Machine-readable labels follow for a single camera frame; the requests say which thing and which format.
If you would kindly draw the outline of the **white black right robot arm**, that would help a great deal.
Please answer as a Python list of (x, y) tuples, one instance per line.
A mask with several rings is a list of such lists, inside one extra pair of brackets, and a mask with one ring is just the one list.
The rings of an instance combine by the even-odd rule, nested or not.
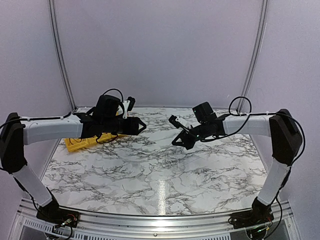
[(294, 163), (306, 147), (301, 124), (290, 111), (233, 113), (217, 115), (208, 102), (192, 108), (198, 122), (192, 126), (180, 116), (172, 115), (169, 122), (181, 132), (172, 145), (190, 150), (196, 142), (210, 143), (235, 135), (248, 135), (252, 139), (267, 177), (249, 210), (230, 215), (229, 223), (235, 229), (261, 225), (273, 220), (272, 204), (285, 187)]

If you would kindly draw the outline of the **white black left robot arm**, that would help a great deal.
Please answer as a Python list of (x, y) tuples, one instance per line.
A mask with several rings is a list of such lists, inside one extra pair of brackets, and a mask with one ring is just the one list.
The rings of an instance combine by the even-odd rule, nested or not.
[(1, 170), (7, 172), (19, 187), (38, 203), (37, 218), (62, 224), (76, 222), (78, 212), (62, 209), (54, 195), (43, 185), (25, 158), (24, 147), (57, 139), (88, 139), (102, 134), (137, 136), (146, 129), (138, 117), (129, 117), (135, 104), (133, 97), (122, 100), (101, 95), (96, 106), (86, 112), (65, 116), (22, 117), (12, 112), (1, 125)]

